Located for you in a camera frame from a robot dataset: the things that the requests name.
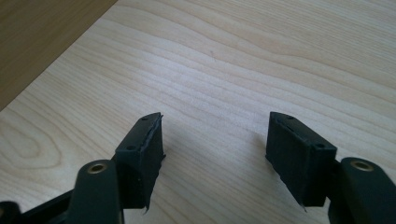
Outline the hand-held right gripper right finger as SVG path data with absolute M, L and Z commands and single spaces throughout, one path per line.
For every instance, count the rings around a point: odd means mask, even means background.
M 265 158 L 299 205 L 324 205 L 336 151 L 297 118 L 270 113 Z

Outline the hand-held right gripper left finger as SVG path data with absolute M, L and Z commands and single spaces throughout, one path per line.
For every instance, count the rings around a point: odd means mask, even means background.
M 120 201 L 123 209 L 149 209 L 159 176 L 163 151 L 160 112 L 139 119 L 115 150 Z

